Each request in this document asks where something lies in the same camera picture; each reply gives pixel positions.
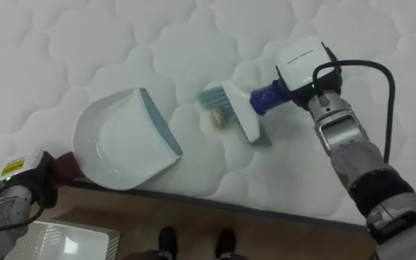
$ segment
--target black cable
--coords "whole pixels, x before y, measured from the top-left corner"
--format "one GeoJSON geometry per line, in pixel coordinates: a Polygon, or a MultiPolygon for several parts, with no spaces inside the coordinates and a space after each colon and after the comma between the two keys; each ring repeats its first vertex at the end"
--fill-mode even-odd
{"type": "Polygon", "coordinates": [[[389,85],[389,96],[388,96],[388,115],[386,117],[386,138],[384,144],[384,162],[389,162],[389,155],[391,153],[391,136],[393,131],[393,113],[394,113],[394,97],[396,96],[396,84],[394,83],[394,78],[392,73],[385,66],[376,63],[374,61],[361,61],[361,60],[346,60],[346,61],[333,61],[327,62],[325,64],[317,66],[312,73],[312,80],[314,87],[316,89],[317,95],[321,97],[324,94],[324,91],[319,87],[319,82],[317,81],[317,75],[319,71],[329,67],[335,66],[367,66],[374,68],[383,73],[388,80],[389,85]]]}
{"type": "Polygon", "coordinates": [[[18,224],[13,224],[13,225],[7,225],[7,226],[0,227],[0,232],[5,231],[5,230],[15,229],[15,228],[21,228],[21,227],[24,227],[26,225],[29,225],[32,222],[34,222],[35,220],[37,220],[41,216],[43,211],[44,211],[44,208],[40,206],[40,209],[30,219],[25,220],[24,222],[21,222],[21,223],[18,223],[18,224]]]}
{"type": "Polygon", "coordinates": [[[17,182],[17,183],[11,183],[10,185],[8,185],[6,187],[6,189],[8,189],[10,187],[13,187],[13,186],[24,186],[25,188],[29,189],[32,193],[37,195],[38,198],[39,198],[38,204],[39,204],[40,208],[38,209],[36,214],[34,214],[28,220],[25,220],[21,223],[0,227],[0,232],[5,231],[5,230],[15,229],[15,228],[21,228],[21,227],[24,227],[26,225],[31,224],[32,222],[37,220],[42,215],[42,213],[44,212],[44,209],[45,209],[46,195],[43,193],[43,191],[41,190],[41,188],[39,186],[36,186],[35,184],[28,183],[28,182],[17,182]]]}

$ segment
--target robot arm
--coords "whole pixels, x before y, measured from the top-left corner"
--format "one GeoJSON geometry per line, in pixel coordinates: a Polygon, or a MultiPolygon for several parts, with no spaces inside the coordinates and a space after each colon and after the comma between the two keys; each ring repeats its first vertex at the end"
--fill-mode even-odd
{"type": "MultiPolygon", "coordinates": [[[[64,158],[73,158],[67,154],[64,158]]],[[[55,173],[58,165],[47,152],[37,151],[17,158],[0,169],[0,259],[24,236],[28,224],[35,221],[44,209],[57,202],[57,187],[63,181],[55,173]],[[30,217],[31,205],[40,209],[30,217]]]]}
{"type": "MultiPolygon", "coordinates": [[[[32,193],[24,186],[12,186],[0,196],[0,227],[26,222],[30,218],[32,193]]],[[[0,232],[0,259],[3,259],[15,246],[18,238],[27,233],[28,226],[12,228],[0,232]]]]}
{"type": "Polygon", "coordinates": [[[349,103],[340,97],[339,65],[356,64],[388,72],[383,71],[392,87],[392,115],[391,73],[370,61],[336,61],[333,53],[315,38],[306,38],[279,53],[277,71],[291,100],[311,113],[333,169],[366,218],[370,235],[379,244],[374,259],[416,259],[416,193],[388,164],[391,122],[387,125],[383,159],[349,103]]]}
{"type": "Polygon", "coordinates": [[[316,134],[379,243],[376,257],[416,259],[416,193],[383,161],[349,104],[335,92],[325,96],[327,106],[317,96],[309,103],[316,134]]]}

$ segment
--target quilted pattern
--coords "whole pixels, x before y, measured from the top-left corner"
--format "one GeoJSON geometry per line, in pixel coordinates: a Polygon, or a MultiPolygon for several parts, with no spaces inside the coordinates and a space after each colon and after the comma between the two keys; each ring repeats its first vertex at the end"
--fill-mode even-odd
{"type": "MultiPolygon", "coordinates": [[[[239,127],[213,129],[196,100],[226,79],[245,90],[270,83],[277,52],[307,35],[341,59],[392,70],[391,164],[416,189],[410,0],[0,0],[0,164],[35,147],[68,152],[90,102],[145,87],[184,156],[141,189],[361,224],[305,111],[270,111],[261,124],[272,145],[252,147],[239,127]]],[[[383,149],[386,80],[364,68],[343,77],[344,98],[383,149]]]]}

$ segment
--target white dustpan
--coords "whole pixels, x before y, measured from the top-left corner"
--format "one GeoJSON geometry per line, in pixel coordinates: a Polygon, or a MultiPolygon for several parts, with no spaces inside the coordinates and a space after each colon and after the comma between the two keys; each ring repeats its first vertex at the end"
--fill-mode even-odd
{"type": "Polygon", "coordinates": [[[138,186],[182,155],[145,89],[89,105],[77,122],[73,151],[87,178],[115,190],[138,186]]]}

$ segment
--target black shoe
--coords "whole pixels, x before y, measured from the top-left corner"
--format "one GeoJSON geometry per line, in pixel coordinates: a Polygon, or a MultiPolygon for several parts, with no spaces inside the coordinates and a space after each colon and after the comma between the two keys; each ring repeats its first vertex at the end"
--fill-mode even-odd
{"type": "Polygon", "coordinates": [[[176,256],[178,255],[178,238],[174,228],[164,227],[160,230],[158,249],[167,251],[173,257],[173,260],[176,260],[176,256]]]}
{"type": "Polygon", "coordinates": [[[217,238],[216,243],[216,259],[220,258],[225,253],[233,253],[235,250],[235,243],[237,238],[235,233],[230,229],[224,229],[217,238]]]}

